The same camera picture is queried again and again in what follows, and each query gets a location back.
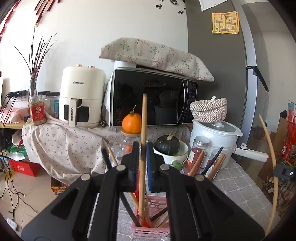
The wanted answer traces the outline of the pink perforated utensil basket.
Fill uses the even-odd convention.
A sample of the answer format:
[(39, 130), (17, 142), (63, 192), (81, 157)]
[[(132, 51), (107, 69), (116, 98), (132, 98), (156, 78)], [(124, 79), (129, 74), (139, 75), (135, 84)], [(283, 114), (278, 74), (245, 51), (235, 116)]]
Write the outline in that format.
[[(162, 211), (167, 206), (166, 197), (161, 196), (147, 196), (148, 208), (145, 211), (149, 212), (149, 218), (152, 219), (156, 214)], [(132, 229), (133, 238), (148, 238), (148, 239), (162, 239), (170, 234), (168, 213), (164, 217), (159, 217), (154, 221), (151, 221), (153, 226), (150, 226), (144, 221), (144, 227), (136, 226), (133, 221), (130, 226)]]

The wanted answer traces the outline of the wooden chopstick pair member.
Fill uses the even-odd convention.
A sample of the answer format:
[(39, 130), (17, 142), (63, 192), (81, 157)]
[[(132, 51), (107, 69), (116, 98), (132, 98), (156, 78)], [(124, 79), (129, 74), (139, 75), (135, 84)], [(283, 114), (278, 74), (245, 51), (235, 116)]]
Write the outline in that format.
[(146, 142), (147, 142), (147, 94), (144, 93), (142, 96), (142, 130), (141, 130), (141, 149), (140, 149), (140, 160), (139, 160), (139, 171), (141, 174), (142, 184), (145, 184), (145, 161), (146, 161)]

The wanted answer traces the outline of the red plastic spoon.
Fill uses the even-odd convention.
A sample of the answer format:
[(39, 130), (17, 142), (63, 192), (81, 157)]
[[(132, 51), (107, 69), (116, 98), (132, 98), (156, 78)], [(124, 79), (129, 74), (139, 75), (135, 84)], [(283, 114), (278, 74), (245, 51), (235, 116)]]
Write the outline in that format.
[(137, 188), (134, 192), (134, 195), (138, 201), (137, 209), (139, 209), (138, 215), (139, 215), (140, 224), (143, 227), (150, 228), (151, 221), (149, 219), (149, 209), (147, 206), (147, 197), (146, 197), (145, 187), (142, 184), (140, 171), (137, 171)]

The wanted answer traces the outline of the grey checked tablecloth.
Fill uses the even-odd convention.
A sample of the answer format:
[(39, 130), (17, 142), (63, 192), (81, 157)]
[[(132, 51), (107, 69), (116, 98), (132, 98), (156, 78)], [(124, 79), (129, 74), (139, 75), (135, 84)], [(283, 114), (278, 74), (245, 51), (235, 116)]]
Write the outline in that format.
[[(260, 224), (264, 230), (267, 229), (273, 205), (236, 161), (232, 158), (229, 159), (226, 167), (218, 172), (213, 184)], [(156, 235), (155, 238), (136, 237), (132, 234), (131, 224), (132, 219), (120, 202), (117, 240), (170, 240), (169, 235)]]

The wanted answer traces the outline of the jar with red label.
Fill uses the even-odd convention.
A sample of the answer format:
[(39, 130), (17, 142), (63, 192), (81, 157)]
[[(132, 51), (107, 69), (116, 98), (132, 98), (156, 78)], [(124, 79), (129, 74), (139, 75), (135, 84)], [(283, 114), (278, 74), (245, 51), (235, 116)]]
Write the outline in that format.
[(209, 167), (206, 174), (204, 175), (207, 179), (212, 181), (216, 175), (218, 174), (219, 170), (222, 168), (222, 165), (226, 159), (227, 155), (222, 151), (218, 157), (215, 159), (213, 164)]

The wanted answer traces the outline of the cherry print cloth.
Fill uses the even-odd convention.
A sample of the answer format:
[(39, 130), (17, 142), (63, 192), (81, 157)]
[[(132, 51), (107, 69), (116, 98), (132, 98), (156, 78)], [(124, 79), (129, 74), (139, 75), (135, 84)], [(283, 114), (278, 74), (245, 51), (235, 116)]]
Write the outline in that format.
[(22, 128), (22, 139), (29, 160), (67, 185), (83, 173), (105, 172), (102, 148), (110, 146), (120, 161), (127, 152), (126, 145), (140, 141), (139, 137), (124, 136), (120, 128), (71, 128), (50, 115), (46, 123), (38, 126), (27, 120)]

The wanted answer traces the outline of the jar of red goji berries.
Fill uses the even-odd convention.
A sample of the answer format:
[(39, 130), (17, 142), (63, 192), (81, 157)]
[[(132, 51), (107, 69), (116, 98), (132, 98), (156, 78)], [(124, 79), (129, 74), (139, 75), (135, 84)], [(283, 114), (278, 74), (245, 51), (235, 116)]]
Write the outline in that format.
[(196, 136), (193, 140), (188, 159), (185, 164), (184, 173), (194, 176), (199, 171), (206, 155), (206, 149), (210, 144), (210, 140), (206, 137)]

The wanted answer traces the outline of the white electric cooking pot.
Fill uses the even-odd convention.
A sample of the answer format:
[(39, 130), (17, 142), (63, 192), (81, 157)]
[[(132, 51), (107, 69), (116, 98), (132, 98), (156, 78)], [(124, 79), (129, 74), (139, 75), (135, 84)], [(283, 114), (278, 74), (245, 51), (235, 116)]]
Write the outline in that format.
[(193, 120), (193, 129), (189, 145), (193, 144), (197, 136), (205, 137), (210, 141), (206, 149), (203, 163), (201, 164), (201, 168), (203, 169), (214, 156), (214, 152), (217, 152), (221, 147), (223, 147), (222, 153), (226, 155), (226, 160), (222, 165), (223, 168), (226, 167), (232, 154), (260, 162), (266, 162), (268, 159), (268, 154), (251, 150), (245, 143), (237, 145), (237, 140), (239, 137), (243, 137), (243, 133), (238, 127), (226, 121), (219, 123), (201, 123), (197, 120)]

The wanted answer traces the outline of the red gift box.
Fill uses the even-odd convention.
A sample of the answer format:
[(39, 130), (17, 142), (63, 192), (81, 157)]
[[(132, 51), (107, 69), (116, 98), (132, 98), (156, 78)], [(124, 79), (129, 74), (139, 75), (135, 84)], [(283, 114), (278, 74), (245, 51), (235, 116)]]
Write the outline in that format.
[(28, 161), (15, 161), (13, 159), (9, 159), (9, 161), (16, 172), (32, 177), (37, 177), (37, 174), (41, 168), (40, 164), (31, 163)]

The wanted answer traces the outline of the dark green squash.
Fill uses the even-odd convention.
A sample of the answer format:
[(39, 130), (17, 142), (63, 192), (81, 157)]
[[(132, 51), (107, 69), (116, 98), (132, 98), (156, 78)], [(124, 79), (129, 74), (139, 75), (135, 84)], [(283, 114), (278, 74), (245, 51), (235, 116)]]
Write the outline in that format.
[(162, 154), (175, 156), (180, 150), (180, 141), (174, 135), (164, 135), (154, 142), (154, 148)]

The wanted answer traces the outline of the orange fruit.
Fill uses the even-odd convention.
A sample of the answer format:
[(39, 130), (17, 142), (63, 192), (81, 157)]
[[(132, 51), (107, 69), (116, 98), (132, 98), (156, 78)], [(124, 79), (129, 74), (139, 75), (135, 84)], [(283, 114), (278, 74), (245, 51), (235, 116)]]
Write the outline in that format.
[(131, 134), (140, 133), (142, 129), (142, 117), (135, 113), (135, 106), (130, 113), (124, 117), (122, 121), (122, 129)]

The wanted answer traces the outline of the black microwave oven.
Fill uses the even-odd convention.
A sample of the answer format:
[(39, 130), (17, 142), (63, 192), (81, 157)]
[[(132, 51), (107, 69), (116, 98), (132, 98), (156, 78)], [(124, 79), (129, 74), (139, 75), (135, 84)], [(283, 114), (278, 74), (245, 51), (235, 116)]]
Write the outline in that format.
[(147, 94), (147, 125), (179, 125), (192, 122), (190, 103), (197, 99), (198, 84), (189, 78), (161, 71), (119, 67), (110, 90), (110, 124), (121, 126), (131, 111), (142, 113)]

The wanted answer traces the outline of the spice jar red label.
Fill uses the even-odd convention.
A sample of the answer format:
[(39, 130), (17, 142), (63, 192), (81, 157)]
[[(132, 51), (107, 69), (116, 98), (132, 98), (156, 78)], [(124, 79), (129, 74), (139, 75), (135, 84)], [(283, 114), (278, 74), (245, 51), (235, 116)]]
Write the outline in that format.
[(39, 95), (29, 97), (30, 117), (34, 126), (46, 123), (44, 100)]

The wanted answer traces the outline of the white air fryer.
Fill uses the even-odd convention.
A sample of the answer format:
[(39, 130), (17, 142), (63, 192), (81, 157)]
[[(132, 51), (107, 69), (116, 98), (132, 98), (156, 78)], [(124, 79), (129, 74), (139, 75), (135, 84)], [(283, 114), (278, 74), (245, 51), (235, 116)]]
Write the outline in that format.
[(99, 125), (106, 74), (94, 66), (67, 66), (63, 70), (59, 120), (74, 128)]

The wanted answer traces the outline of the dark grey refrigerator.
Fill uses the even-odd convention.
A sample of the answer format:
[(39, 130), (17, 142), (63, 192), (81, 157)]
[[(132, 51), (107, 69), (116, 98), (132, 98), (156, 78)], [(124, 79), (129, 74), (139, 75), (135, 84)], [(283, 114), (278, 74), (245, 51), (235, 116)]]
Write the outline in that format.
[[(248, 142), (259, 117), (276, 130), (280, 113), (295, 102), (295, 1), (225, 1), (205, 11), (200, 1), (186, 1), (189, 52), (214, 76), (201, 82), (199, 99), (228, 101), (226, 121), (241, 129)], [(236, 11), (237, 34), (212, 32), (212, 13)]]

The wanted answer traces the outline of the floral cloth cover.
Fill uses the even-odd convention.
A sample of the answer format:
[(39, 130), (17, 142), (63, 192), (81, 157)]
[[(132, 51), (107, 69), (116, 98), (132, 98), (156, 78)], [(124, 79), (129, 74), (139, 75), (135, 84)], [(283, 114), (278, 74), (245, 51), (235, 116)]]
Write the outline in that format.
[(213, 75), (197, 56), (144, 39), (116, 39), (101, 48), (99, 57), (175, 73), (194, 80), (214, 82)]

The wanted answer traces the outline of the vase with dry twigs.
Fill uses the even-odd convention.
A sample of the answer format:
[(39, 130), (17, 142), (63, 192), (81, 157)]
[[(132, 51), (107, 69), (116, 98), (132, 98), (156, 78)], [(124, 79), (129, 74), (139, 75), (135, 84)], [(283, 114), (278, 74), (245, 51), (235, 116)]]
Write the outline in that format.
[(32, 96), (37, 96), (37, 80), (39, 71), (41, 66), (44, 62), (44, 58), (47, 53), (50, 51), (51, 47), (56, 43), (57, 40), (54, 40), (55, 36), (58, 33), (55, 33), (46, 40), (44, 37), (38, 42), (36, 49), (34, 49), (34, 42), (35, 42), (35, 29), (33, 30), (33, 37), (31, 41), (31, 45), (28, 47), (28, 59), (20, 52), (20, 50), (14, 45), (14, 48), (20, 54), (22, 59), (25, 61), (27, 68), (30, 72), (30, 87), (28, 90), (28, 96), (31, 98)]

